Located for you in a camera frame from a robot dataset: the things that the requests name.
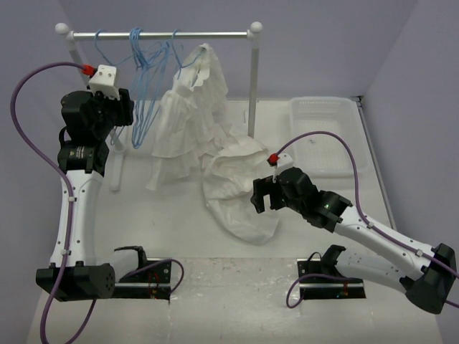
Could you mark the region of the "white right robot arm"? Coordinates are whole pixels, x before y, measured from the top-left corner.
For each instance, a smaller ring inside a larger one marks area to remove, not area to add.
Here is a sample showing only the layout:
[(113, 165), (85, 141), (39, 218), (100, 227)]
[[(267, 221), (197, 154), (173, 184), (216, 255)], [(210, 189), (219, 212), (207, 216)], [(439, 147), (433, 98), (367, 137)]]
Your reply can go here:
[(331, 246), (322, 256), (320, 273), (313, 278), (372, 280), (400, 291), (415, 306), (438, 315), (458, 278), (455, 251), (446, 244), (433, 247), (382, 226), (333, 191), (320, 191), (301, 169), (291, 167), (277, 176), (253, 181), (250, 198), (257, 213), (288, 208), (311, 226), (351, 239), (377, 254), (369, 264), (360, 254)]

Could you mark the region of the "white skirt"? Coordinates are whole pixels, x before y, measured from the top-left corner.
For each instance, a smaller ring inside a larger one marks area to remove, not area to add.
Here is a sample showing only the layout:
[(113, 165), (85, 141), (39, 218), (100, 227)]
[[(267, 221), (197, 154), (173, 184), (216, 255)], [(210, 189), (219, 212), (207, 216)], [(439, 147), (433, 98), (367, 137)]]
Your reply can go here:
[(202, 189), (207, 210), (232, 236), (252, 245), (264, 245), (274, 235), (279, 217), (258, 214), (250, 202), (253, 181), (268, 171), (268, 149), (237, 125), (217, 126), (215, 146), (207, 159)]

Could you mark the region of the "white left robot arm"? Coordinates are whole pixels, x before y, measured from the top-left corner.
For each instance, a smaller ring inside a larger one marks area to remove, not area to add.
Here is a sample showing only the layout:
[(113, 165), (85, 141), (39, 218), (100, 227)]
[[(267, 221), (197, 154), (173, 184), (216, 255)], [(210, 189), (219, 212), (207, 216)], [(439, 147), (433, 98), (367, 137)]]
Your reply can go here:
[(95, 254), (96, 207), (109, 155), (106, 140), (114, 127), (133, 124), (129, 91), (121, 88), (118, 94), (111, 98), (100, 91), (74, 91), (61, 99), (60, 225), (49, 266), (36, 272), (37, 285), (60, 302), (110, 299), (124, 277), (140, 282), (148, 276), (141, 246), (119, 247), (103, 260)]

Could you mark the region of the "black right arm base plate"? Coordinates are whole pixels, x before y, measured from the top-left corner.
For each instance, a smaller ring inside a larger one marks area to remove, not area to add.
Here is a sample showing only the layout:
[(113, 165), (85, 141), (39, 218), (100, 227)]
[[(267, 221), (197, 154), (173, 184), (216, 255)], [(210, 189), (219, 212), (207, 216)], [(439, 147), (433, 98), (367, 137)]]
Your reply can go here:
[(299, 283), (302, 300), (350, 300), (365, 299), (362, 279), (348, 282), (337, 280), (344, 277), (336, 268), (337, 259), (344, 247), (332, 245), (324, 254), (314, 252), (307, 259), (297, 261), (298, 276), (306, 276)]

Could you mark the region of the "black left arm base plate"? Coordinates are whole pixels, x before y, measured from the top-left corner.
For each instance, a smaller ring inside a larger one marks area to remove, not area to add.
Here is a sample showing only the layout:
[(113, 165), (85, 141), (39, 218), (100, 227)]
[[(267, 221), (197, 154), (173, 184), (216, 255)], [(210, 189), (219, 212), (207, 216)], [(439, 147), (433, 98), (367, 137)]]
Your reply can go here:
[(122, 278), (115, 284), (112, 299), (170, 300), (171, 261), (148, 258), (149, 270)]

